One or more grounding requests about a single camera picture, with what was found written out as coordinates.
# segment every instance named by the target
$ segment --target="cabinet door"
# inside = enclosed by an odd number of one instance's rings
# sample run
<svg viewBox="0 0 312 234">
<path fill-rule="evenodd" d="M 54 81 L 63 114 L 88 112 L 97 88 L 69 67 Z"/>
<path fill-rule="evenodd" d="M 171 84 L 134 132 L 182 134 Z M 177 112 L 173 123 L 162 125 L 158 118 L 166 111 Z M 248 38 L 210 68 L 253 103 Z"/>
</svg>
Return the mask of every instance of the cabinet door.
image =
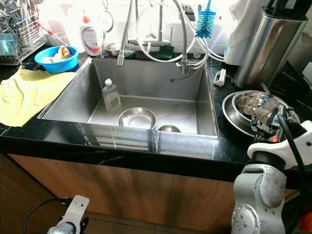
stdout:
<svg viewBox="0 0 312 234">
<path fill-rule="evenodd" d="M 233 183 L 11 155 L 58 197 L 90 199 L 88 211 L 230 233 Z"/>
<path fill-rule="evenodd" d="M 24 218 L 35 206 L 55 196 L 0 154 L 0 233 L 21 234 Z M 35 211 L 27 222 L 27 233 L 46 233 L 55 226 L 66 208 L 47 204 Z"/>
</svg>

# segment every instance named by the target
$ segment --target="plastic bottle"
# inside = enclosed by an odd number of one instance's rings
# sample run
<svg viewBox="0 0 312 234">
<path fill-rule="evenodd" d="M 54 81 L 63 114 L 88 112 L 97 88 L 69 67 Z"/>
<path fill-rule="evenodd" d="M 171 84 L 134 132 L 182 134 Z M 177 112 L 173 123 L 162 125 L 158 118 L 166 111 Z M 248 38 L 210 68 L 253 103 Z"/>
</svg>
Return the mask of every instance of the plastic bottle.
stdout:
<svg viewBox="0 0 312 234">
<path fill-rule="evenodd" d="M 90 23 L 89 17 L 83 16 L 83 25 L 80 26 L 80 38 L 88 55 L 98 56 L 101 53 L 102 31 Z"/>
<path fill-rule="evenodd" d="M 82 53 L 85 49 L 79 34 L 83 14 L 75 1 L 77 0 L 44 1 L 40 5 L 39 22 Z M 52 45 L 61 45 L 51 35 L 47 37 Z"/>
<path fill-rule="evenodd" d="M 107 79 L 105 85 L 102 89 L 105 107 L 108 112 L 114 113 L 121 109 L 119 89 L 116 85 L 112 84 L 111 79 Z"/>
</svg>

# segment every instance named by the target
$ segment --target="metal bowl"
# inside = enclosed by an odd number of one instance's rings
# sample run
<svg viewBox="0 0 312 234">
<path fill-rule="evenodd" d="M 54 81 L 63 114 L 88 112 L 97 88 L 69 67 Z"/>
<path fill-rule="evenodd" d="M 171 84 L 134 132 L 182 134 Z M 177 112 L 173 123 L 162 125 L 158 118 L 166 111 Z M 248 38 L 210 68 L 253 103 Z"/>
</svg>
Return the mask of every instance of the metal bowl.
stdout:
<svg viewBox="0 0 312 234">
<path fill-rule="evenodd" d="M 125 110 L 118 118 L 119 127 L 154 129 L 156 117 L 153 112 L 143 107 Z"/>
<path fill-rule="evenodd" d="M 223 100 L 223 114 L 235 128 L 253 137 L 255 132 L 250 125 L 251 115 L 257 115 L 261 122 L 266 123 L 275 108 L 273 102 L 269 101 L 267 97 L 266 93 L 256 90 L 232 93 Z M 282 99 L 275 97 L 275 101 L 289 108 L 289 105 Z M 300 119 L 294 111 L 291 111 L 290 114 L 293 119 L 300 123 Z"/>
<path fill-rule="evenodd" d="M 173 125 L 163 125 L 160 128 L 158 128 L 159 131 L 165 131 L 165 132 L 172 132 L 172 133 L 180 133 L 180 129 Z"/>
<path fill-rule="evenodd" d="M 252 115 L 257 116 L 262 123 L 267 122 L 275 109 L 275 103 L 282 104 L 286 108 L 289 105 L 279 97 L 274 96 L 274 101 L 265 92 L 257 90 L 247 90 L 238 92 L 233 96 L 232 105 L 240 117 L 247 122 L 251 122 Z M 291 112 L 292 117 L 300 123 L 295 112 Z"/>
<path fill-rule="evenodd" d="M 232 105 L 233 97 L 238 93 L 240 92 L 232 93 L 223 100 L 223 103 L 222 103 L 223 114 L 225 118 L 230 122 L 231 125 L 233 125 L 235 128 L 237 128 L 241 132 L 245 133 L 246 135 L 253 137 L 255 132 L 252 130 L 250 126 L 250 122 L 242 118 L 238 114 L 238 112 L 236 112 L 236 110 L 234 109 Z"/>
<path fill-rule="evenodd" d="M 110 56 L 118 56 L 121 44 L 118 42 L 107 44 L 104 49 Z"/>
</svg>

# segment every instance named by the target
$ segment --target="dish drying rack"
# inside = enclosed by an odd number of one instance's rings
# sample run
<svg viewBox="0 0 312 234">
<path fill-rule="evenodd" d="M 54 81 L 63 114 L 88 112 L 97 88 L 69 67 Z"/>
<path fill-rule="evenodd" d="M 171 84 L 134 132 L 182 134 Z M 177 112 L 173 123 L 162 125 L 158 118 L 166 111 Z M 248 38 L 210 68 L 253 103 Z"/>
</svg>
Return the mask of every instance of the dish drying rack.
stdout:
<svg viewBox="0 0 312 234">
<path fill-rule="evenodd" d="M 7 28 L 0 33 L 0 64 L 21 65 L 22 61 L 42 47 L 47 38 L 38 24 L 38 10 L 23 5 L 8 14 Z"/>
</svg>

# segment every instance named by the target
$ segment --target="faucet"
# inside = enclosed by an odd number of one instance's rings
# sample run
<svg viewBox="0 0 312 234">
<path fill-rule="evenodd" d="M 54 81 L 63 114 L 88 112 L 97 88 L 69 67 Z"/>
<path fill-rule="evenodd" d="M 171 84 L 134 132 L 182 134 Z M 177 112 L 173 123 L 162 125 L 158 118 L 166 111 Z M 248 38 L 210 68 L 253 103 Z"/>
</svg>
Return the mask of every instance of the faucet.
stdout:
<svg viewBox="0 0 312 234">
<path fill-rule="evenodd" d="M 143 42 L 143 45 L 149 45 L 150 46 L 166 46 L 166 45 L 170 45 L 170 41 L 168 40 L 164 40 L 163 39 L 163 35 L 162 35 L 162 27 L 163 27 L 163 6 L 160 5 L 159 6 L 159 23 L 158 23 L 158 37 L 156 37 L 155 34 L 153 33 L 149 33 L 146 36 L 146 40 Z M 136 2 L 136 20 L 138 19 L 138 14 L 137 14 L 137 2 Z M 130 44 L 133 45 L 138 45 L 138 41 L 136 39 L 133 40 L 129 40 Z"/>
<path fill-rule="evenodd" d="M 121 47 L 120 47 L 119 55 L 117 58 L 117 65 L 119 67 L 123 67 L 123 64 L 125 62 L 125 45 L 126 45 L 126 40 L 128 37 L 129 27 L 130 27 L 130 19 L 131 19 L 131 14 L 132 14 L 132 4 L 133 4 L 133 0 L 130 0 L 128 17 L 126 20 L 125 28 L 123 30 L 123 35 L 122 35 L 122 39 L 121 39 Z"/>
<path fill-rule="evenodd" d="M 182 74 L 189 74 L 191 72 L 191 64 L 187 60 L 187 53 L 186 53 L 187 34 L 186 34 L 186 25 L 185 25 L 185 19 L 183 16 L 183 10 L 182 10 L 182 7 L 177 0 L 172 0 L 172 1 L 174 2 L 176 8 L 178 9 L 179 17 L 180 17 L 181 25 L 182 25 L 182 32 L 183 32 L 182 59 L 181 59 L 181 62 L 176 63 L 176 66 L 181 69 Z M 120 67 L 122 67 L 124 65 L 124 61 L 125 61 L 124 50 L 125 50 L 125 44 L 126 44 L 126 40 L 128 37 L 128 31 L 129 31 L 129 26 L 130 26 L 130 19 L 131 19 L 131 14 L 132 14 L 132 5 L 133 5 L 133 0 L 130 0 L 128 17 L 127 17 L 126 25 L 125 25 L 125 28 L 123 31 L 121 47 L 120 47 L 119 55 L 117 58 L 117 65 Z M 159 42 L 159 40 L 162 40 L 162 6 L 160 6 L 160 11 L 159 11 L 158 42 Z"/>
</svg>

